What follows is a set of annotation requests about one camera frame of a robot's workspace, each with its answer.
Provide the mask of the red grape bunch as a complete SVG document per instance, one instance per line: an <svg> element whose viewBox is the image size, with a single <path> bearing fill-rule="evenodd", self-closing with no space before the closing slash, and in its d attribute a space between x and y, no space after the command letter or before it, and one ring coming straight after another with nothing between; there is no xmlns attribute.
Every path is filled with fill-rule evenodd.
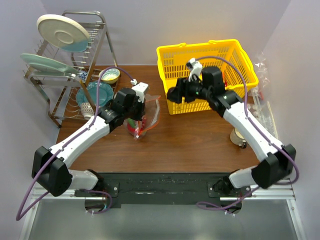
<svg viewBox="0 0 320 240"><path fill-rule="evenodd" d="M138 123L138 129L142 131L146 128L147 118L144 116L142 120L138 121L137 123Z"/></svg>

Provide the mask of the clear zip top bag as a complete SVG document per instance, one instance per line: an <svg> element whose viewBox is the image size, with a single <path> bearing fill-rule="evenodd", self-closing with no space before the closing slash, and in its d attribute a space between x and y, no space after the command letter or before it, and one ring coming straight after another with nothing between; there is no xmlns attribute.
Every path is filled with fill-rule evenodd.
<svg viewBox="0 0 320 240"><path fill-rule="evenodd" d="M151 129L153 129L158 123L159 123L159 117L160 117L160 95L150 95L147 94L145 97L145 114L142 116L146 117L147 121L146 121L146 126L145 129L143 131L149 131ZM127 119L124 121L124 128L127 130Z"/></svg>

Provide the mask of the green chili pepper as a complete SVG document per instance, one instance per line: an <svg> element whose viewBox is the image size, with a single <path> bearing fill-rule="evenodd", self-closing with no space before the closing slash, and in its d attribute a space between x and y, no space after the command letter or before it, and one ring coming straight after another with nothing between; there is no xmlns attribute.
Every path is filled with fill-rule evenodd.
<svg viewBox="0 0 320 240"><path fill-rule="evenodd" d="M131 119L131 118L128 118L127 119L127 123L130 125L131 128L136 128L136 121Z"/></svg>

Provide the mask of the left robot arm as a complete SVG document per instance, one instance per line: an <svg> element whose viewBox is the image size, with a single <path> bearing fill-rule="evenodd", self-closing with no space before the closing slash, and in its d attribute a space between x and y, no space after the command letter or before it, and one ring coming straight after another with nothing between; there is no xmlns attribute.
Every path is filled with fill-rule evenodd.
<svg viewBox="0 0 320 240"><path fill-rule="evenodd" d="M113 99L99 107L97 115L65 140L49 149L36 150L32 178L54 197L66 190L86 189L92 196L104 190L102 178L93 170L71 170L73 162L93 143L121 126L126 119L142 120L145 114L145 96L149 90L146 83L122 88Z"/></svg>

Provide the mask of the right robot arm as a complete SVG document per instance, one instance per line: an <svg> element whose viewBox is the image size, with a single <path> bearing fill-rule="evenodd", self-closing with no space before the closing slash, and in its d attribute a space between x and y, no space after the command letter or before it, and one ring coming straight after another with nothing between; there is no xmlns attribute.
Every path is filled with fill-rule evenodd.
<svg viewBox="0 0 320 240"><path fill-rule="evenodd" d="M283 185L283 180L292 173L296 149L274 138L251 115L242 98L233 90L225 89L223 74L218 67L205 67L201 77L194 74L178 78L166 98L176 104L183 100L187 103L196 99L207 101L212 110L239 131L259 160L258 165L235 170L216 182L213 186L216 191L233 197L242 187L249 185L267 189L272 185Z"/></svg>

